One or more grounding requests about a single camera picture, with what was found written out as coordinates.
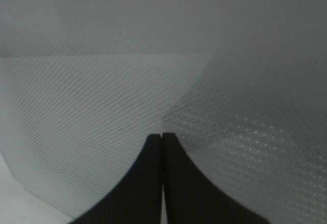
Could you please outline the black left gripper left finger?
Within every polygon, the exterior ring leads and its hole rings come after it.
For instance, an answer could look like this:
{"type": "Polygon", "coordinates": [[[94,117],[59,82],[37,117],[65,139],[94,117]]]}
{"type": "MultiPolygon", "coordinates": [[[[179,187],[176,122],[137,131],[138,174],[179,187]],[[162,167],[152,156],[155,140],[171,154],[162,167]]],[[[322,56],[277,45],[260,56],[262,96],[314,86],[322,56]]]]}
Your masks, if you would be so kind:
{"type": "Polygon", "coordinates": [[[160,223],[161,163],[161,136],[151,134],[119,183],[71,223],[160,223]]]}

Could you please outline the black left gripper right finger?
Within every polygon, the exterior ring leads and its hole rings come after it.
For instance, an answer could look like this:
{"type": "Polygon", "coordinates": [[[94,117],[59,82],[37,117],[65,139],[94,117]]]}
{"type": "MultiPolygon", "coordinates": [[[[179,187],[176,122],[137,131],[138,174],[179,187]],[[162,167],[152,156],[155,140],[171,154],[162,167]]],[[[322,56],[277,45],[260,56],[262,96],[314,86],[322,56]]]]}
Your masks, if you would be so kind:
{"type": "Polygon", "coordinates": [[[162,146],[168,223],[268,223],[215,186],[174,133],[163,133],[162,146]]]}

